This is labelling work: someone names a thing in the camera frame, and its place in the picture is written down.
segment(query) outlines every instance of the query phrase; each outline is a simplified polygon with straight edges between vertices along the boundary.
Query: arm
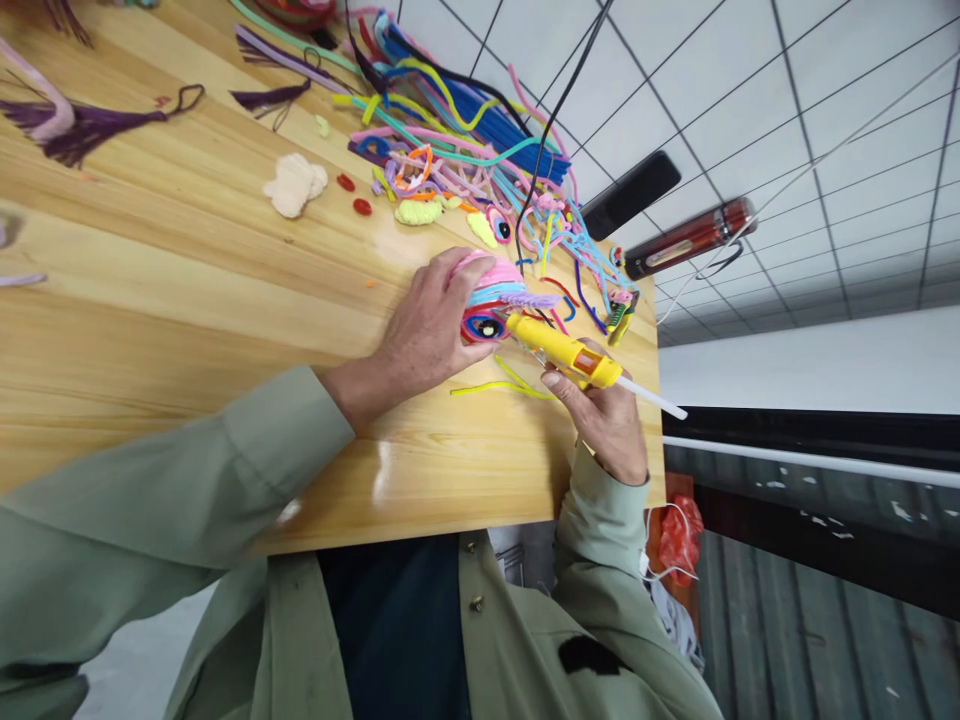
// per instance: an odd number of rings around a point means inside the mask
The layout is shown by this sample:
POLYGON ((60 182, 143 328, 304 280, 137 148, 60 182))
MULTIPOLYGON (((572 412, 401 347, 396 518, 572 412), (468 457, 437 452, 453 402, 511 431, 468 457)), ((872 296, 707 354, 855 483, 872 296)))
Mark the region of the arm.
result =
POLYGON ((557 523, 554 600, 675 717, 721 717, 703 678, 667 637, 640 578, 649 483, 636 400, 616 386, 583 393, 559 373, 548 372, 543 381, 570 411, 581 438, 557 523))
POLYGON ((320 382, 291 370, 214 417, 0 499, 0 717, 72 717, 87 691, 80 665, 116 630, 243 560, 353 428, 489 354, 459 343, 467 296, 492 265, 450 280, 467 254, 448 251, 417 273, 371 357, 320 382))

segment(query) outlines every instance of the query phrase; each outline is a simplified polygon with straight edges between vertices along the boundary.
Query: black wire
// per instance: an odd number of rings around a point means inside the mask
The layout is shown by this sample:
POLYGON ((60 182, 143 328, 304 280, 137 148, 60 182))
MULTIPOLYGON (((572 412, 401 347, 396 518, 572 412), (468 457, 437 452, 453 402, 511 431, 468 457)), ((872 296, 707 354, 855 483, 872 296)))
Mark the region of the black wire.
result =
POLYGON ((531 132, 527 129, 527 126, 524 125, 523 119, 520 117, 520 114, 519 114, 519 113, 516 111, 516 109, 513 107, 513 103, 511 103, 509 100, 507 100, 507 99, 503 96, 503 93, 501 93, 499 90, 497 90, 497 89, 494 88, 494 87, 490 87, 490 86, 487 85, 485 82, 482 82, 482 81, 480 81, 480 80, 476 80, 476 79, 471 78, 471 77, 467 77, 466 75, 461 75, 460 73, 455 73, 455 72, 453 72, 452 70, 447 70, 446 68, 441 67, 440 65, 437 65, 433 60, 431 60, 430 58, 428 58, 428 57, 427 57, 426 55, 424 55, 422 52, 420 52, 419 50, 417 50, 413 45, 411 45, 410 43, 408 43, 404 38, 402 38, 399 33, 397 33, 397 32, 394 31, 393 28, 390 28, 387 32, 390 33, 390 37, 391 37, 400 47, 402 47, 402 48, 403 48, 404 50, 406 50, 408 53, 410 53, 411 55, 413 55, 413 57, 415 57, 417 60, 419 60, 420 62, 422 62, 424 65, 429 65, 430 67, 432 67, 434 70, 437 71, 437 74, 438 74, 438 75, 443 75, 444 77, 450 78, 451 80, 455 80, 455 81, 460 82, 460 83, 463 83, 464 85, 471 85, 471 86, 477 88, 478 90, 483 90, 483 92, 487 93, 488 95, 492 95, 493 97, 495 97, 497 100, 500 101, 500 104, 503 105, 503 109, 506 110, 508 113, 510 113, 510 115, 513 117, 513 119, 516 121, 517 125, 520 126, 520 131, 521 131, 524 135, 526 135, 527 137, 533 137, 533 133, 531 133, 531 132))
MULTIPOLYGON (((593 41, 596 40, 597 35, 600 34, 600 28, 603 27, 603 21, 607 19, 607 13, 610 12, 611 5, 613 5, 613 0, 607 0, 603 4, 600 14, 597 15, 597 19, 594 21, 593 32, 590 33, 590 38, 583 47, 583 54, 580 55, 577 67, 573 69, 573 75, 570 76, 570 80, 567 81, 567 86, 563 89, 563 94, 553 108, 553 112, 550 113, 550 119, 547 120, 547 124, 543 126, 543 136, 540 138, 540 149, 537 151, 537 162, 533 166, 533 177, 530 179, 530 192, 527 193, 527 199, 523 201, 523 207, 520 208, 520 214, 517 215, 517 227, 514 228, 513 232, 513 239, 517 244, 517 257, 520 260, 523 260, 523 251, 520 249, 520 223, 523 222, 523 214, 527 211, 527 208, 530 207, 530 200, 533 199, 533 190, 537 185, 537 176, 540 174, 540 159, 543 157, 543 146, 547 142, 547 135, 550 134, 550 128, 553 127, 553 121, 557 119, 557 113, 560 112, 560 106, 563 105, 563 102, 567 99, 567 95, 569 95, 573 89, 573 84, 577 81, 577 76, 580 75, 583 64, 587 61, 587 55, 590 54, 593 41)), ((524 274, 523 263, 520 263, 520 274, 524 274)))

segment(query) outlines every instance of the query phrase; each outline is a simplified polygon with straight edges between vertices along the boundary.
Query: googly eye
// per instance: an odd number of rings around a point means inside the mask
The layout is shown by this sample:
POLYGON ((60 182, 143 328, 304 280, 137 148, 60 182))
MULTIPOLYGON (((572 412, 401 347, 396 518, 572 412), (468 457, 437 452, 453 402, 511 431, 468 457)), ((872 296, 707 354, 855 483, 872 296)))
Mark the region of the googly eye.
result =
POLYGON ((503 321, 489 309, 468 308, 460 329, 468 343, 501 340, 506 335, 503 321))
POLYGON ((501 245, 507 245, 510 242, 510 223, 503 216, 503 213, 497 210, 493 205, 487 208, 487 222, 493 229, 493 236, 501 245))

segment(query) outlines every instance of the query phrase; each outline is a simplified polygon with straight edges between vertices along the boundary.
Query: yellow glue gun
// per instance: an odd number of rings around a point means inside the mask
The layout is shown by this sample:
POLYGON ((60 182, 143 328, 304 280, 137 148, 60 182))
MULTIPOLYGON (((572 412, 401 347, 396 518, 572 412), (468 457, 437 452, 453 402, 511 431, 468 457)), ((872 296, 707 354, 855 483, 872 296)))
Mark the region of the yellow glue gun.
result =
POLYGON ((591 350, 539 320, 514 313, 507 318, 507 331, 535 355, 542 352, 581 390, 588 385, 608 388, 623 373, 623 368, 603 353, 591 350))

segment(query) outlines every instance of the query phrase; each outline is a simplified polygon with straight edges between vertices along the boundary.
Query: hand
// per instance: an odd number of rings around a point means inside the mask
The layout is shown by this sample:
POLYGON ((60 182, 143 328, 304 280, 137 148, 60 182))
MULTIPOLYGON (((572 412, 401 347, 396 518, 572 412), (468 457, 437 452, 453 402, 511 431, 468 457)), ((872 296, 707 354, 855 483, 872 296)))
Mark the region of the hand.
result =
POLYGON ((472 250, 451 248, 417 270, 373 355, 341 365, 320 381, 356 430, 405 400, 435 388, 491 355, 498 343, 463 345, 467 300, 493 258, 474 260, 451 278, 472 250))
MULTIPOLYGON (((580 341, 607 354, 589 338, 580 341)), ((633 379, 626 370, 624 375, 633 379)), ((604 470, 624 485, 643 485, 647 481, 647 448, 632 392, 619 385, 605 390, 588 388, 584 392, 552 365, 540 379, 570 411, 581 439, 596 453, 604 470)))

